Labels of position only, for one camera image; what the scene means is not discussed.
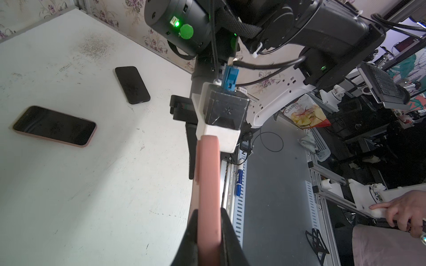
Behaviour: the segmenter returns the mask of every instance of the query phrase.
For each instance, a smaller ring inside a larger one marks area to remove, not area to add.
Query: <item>pink fabric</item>
[[[220,218],[220,150],[216,136],[204,135],[197,144],[199,184],[197,246],[199,266],[219,266],[222,241]]]
[[[396,229],[357,225],[352,233],[355,266],[425,266],[426,246]]]

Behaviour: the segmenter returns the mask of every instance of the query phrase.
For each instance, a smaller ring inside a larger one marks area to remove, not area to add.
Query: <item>white table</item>
[[[192,185],[169,101],[190,74],[77,9],[0,54],[0,265],[169,265]],[[126,101],[118,66],[138,68],[150,102]],[[31,105],[98,129],[85,148],[15,133]]]

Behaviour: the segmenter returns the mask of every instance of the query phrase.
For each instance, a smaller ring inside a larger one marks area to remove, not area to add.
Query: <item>finger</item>
[[[411,217],[411,236],[419,238],[423,234],[423,218],[421,214],[415,213]]]
[[[388,208],[388,209],[386,210],[386,221],[388,221],[388,224],[389,224],[391,227],[395,227],[395,224],[394,224],[394,216],[395,216],[395,214],[397,214],[397,213],[398,213],[398,208],[397,208],[397,207]]]
[[[398,215],[398,228],[401,231],[406,232],[407,231],[407,227],[408,227],[408,219],[410,219],[410,217],[412,216],[412,213],[410,212],[404,212],[404,213],[400,213]]]
[[[382,203],[373,204],[369,208],[372,210],[378,209],[378,208],[389,208],[391,204],[392,204],[391,202],[382,202]]]

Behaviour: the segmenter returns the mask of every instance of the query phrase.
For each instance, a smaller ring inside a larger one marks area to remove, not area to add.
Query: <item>white cloth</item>
[[[314,135],[310,130],[308,130],[308,134],[299,140],[300,145],[302,145],[305,149],[312,153],[317,153],[318,147],[315,143]]]

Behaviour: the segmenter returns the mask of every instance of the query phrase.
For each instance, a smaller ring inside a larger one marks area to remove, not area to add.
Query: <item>blue connector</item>
[[[223,75],[222,88],[228,91],[235,91],[235,84],[238,77],[238,68],[226,66],[225,74]]]

